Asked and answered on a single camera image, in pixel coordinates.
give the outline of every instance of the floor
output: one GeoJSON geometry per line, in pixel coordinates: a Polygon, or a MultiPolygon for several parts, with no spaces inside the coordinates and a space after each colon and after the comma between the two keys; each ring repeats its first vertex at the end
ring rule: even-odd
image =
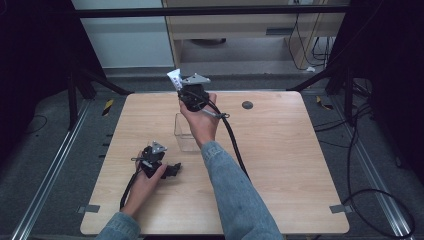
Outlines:
{"type": "MultiPolygon", "coordinates": [[[[321,70],[322,66],[316,67],[316,72],[321,70]]],[[[185,76],[198,73],[210,77],[212,83],[206,86],[210,91],[284,90],[316,73],[296,68],[282,38],[227,39],[223,44],[217,44],[216,40],[186,41],[181,71],[185,76]]],[[[166,73],[149,77],[110,78],[110,81],[135,92],[173,91],[166,73]]],[[[332,126],[343,118],[338,110],[343,92],[327,96],[323,91],[325,83],[325,80],[320,81],[302,92],[311,121],[317,130],[332,126]],[[317,96],[321,97],[321,102],[317,102],[317,96]]],[[[66,153],[66,158],[56,165],[60,170],[53,176],[54,184],[51,185],[49,194],[41,199],[43,204],[35,211],[36,221],[29,223],[31,231],[28,234],[31,239],[91,237],[84,236],[79,231],[83,214],[78,213],[78,209],[89,202],[111,134],[125,102],[125,96],[119,96],[98,84],[94,85],[98,92],[94,100],[87,101],[78,97],[80,109],[87,106],[86,120],[73,140],[72,148],[66,153]],[[114,99],[111,111],[107,116],[102,116],[105,103],[111,98],[114,99]]],[[[366,98],[355,96],[354,104],[357,108],[354,110],[366,107],[366,103],[366,98]]],[[[28,126],[28,133],[10,156],[13,164],[1,171],[0,239],[10,238],[24,218],[39,186],[45,183],[43,179],[50,172],[56,153],[68,134],[67,104],[66,92],[46,98],[38,104],[36,116],[28,126]]],[[[414,216],[416,231],[410,239],[424,239],[423,185],[410,169],[396,166],[391,148],[379,130],[378,123],[373,120],[372,112],[361,116],[357,129],[359,140],[355,141],[351,154],[348,146],[352,128],[341,125],[332,130],[317,132],[340,198],[348,197],[347,166],[350,166],[353,191],[375,187],[372,172],[377,173],[384,183],[383,187],[403,201],[414,216]]],[[[397,213],[393,209],[381,207],[381,204],[392,206],[390,200],[382,200],[372,193],[363,195],[355,202],[366,219],[384,232],[393,234],[387,216],[397,213]]],[[[407,216],[404,210],[395,210],[399,210],[401,216],[407,216]]],[[[364,224],[356,213],[349,213],[347,216],[351,225],[348,233],[343,236],[321,236],[319,239],[387,239],[364,224]]],[[[412,226],[407,217],[404,219],[408,226],[412,226]]],[[[305,236],[287,238],[305,239],[305,236]]]]}

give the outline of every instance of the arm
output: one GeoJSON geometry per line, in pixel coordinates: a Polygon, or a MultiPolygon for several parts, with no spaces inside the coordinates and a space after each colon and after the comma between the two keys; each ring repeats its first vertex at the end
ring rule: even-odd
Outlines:
{"type": "MultiPolygon", "coordinates": [[[[216,95],[209,94],[212,102],[216,95]]],[[[278,227],[265,203],[234,162],[215,142],[219,119],[203,112],[190,112],[180,102],[197,145],[202,150],[218,205],[221,225],[227,239],[282,239],[278,227]]]]}
{"type": "Polygon", "coordinates": [[[166,164],[163,164],[151,178],[148,178],[144,172],[140,172],[131,187],[125,206],[120,212],[113,215],[96,239],[137,239],[140,234],[137,216],[142,211],[143,204],[153,193],[165,170],[166,164]]]}

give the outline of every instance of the tape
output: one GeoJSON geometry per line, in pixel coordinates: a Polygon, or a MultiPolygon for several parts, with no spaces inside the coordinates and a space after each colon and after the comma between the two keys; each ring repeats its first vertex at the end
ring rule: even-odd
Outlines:
{"type": "Polygon", "coordinates": [[[77,213],[86,213],[86,212],[98,213],[99,209],[100,209],[99,205],[79,206],[77,209],[77,213]]]}
{"type": "Polygon", "coordinates": [[[333,105],[323,104],[322,101],[321,101],[321,98],[319,96],[317,96],[317,104],[320,105],[321,107],[323,107],[324,109],[333,110],[333,105]]]}
{"type": "Polygon", "coordinates": [[[353,208],[351,206],[344,206],[344,205],[330,206],[330,210],[333,214],[334,213],[341,213],[341,212],[345,212],[345,213],[353,212],[353,208]]]}
{"type": "Polygon", "coordinates": [[[103,109],[102,116],[107,116],[108,115],[108,113],[110,111],[110,108],[112,107],[112,104],[113,104],[113,99],[107,100],[106,105],[105,105],[105,108],[103,109]]]}

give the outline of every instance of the table top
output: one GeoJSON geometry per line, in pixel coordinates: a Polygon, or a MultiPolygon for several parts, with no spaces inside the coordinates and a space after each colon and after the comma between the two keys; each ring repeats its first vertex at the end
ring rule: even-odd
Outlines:
{"type": "MultiPolygon", "coordinates": [[[[298,92],[217,92],[216,105],[230,114],[243,162],[284,234],[341,234],[349,230],[334,183],[298,92]],[[250,101],[252,109],[242,103],[250,101]]],[[[181,162],[176,177],[161,180],[139,216],[143,234],[222,234],[212,185],[200,151],[182,152],[174,136],[176,93],[129,95],[94,188],[81,232],[97,234],[119,210],[136,157],[152,141],[166,146],[162,162],[181,162]]],[[[236,159],[221,122],[216,140],[236,159]]]]}

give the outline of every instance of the denim sleeve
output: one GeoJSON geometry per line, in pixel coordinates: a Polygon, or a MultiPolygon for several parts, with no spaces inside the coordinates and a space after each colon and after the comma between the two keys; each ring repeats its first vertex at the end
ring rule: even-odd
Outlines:
{"type": "Polygon", "coordinates": [[[132,217],[117,212],[109,220],[103,230],[97,235],[97,240],[129,240],[137,239],[140,235],[140,226],[132,217]]]}
{"type": "Polygon", "coordinates": [[[268,208],[241,168],[217,142],[202,146],[227,240],[282,239],[268,208]]]}

